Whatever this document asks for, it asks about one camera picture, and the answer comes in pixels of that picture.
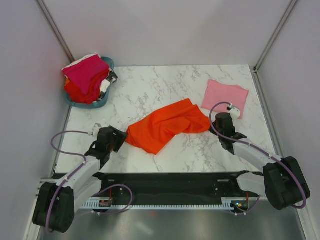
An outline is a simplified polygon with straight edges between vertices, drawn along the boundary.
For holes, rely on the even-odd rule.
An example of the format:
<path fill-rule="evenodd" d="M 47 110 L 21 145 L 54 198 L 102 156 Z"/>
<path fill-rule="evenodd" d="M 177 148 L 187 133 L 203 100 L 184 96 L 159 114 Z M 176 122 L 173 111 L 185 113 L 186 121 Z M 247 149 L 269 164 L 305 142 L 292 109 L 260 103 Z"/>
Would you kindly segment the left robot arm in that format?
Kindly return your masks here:
<path fill-rule="evenodd" d="M 95 141 L 82 161 L 65 176 L 54 182 L 45 182 L 39 189 L 32 223 L 44 227 L 48 233 L 65 233 L 72 225 L 76 212 L 93 196 L 104 197 L 110 191 L 108 182 L 96 174 L 117 153 L 128 134 L 112 126 L 95 125 L 90 135 Z"/>

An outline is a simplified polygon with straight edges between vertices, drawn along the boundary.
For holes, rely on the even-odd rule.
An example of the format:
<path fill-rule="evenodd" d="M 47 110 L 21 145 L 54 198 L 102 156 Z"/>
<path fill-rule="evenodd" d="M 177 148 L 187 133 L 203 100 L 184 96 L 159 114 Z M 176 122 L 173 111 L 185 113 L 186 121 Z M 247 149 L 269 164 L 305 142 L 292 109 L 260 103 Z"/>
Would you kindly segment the orange t shirt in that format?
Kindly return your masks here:
<path fill-rule="evenodd" d="M 189 98 L 160 108 L 130 125 L 126 142 L 157 155 L 176 135 L 208 131 L 210 120 Z"/>

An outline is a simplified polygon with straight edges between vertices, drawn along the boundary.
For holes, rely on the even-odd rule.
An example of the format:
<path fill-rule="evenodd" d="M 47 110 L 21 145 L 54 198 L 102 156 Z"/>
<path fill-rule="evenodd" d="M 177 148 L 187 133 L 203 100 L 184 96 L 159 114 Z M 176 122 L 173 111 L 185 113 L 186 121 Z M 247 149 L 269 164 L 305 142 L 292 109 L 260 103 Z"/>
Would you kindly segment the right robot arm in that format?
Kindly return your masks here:
<path fill-rule="evenodd" d="M 245 135 L 237 132 L 230 113 L 215 116 L 210 130 L 218 136 L 221 146 L 232 155 L 238 156 L 262 175 L 242 173 L 229 184 L 229 191 L 235 197 L 246 191 L 265 196 L 277 210 L 287 207 L 303 209 L 311 192 L 298 161 L 292 157 L 272 155 L 253 144 Z"/>

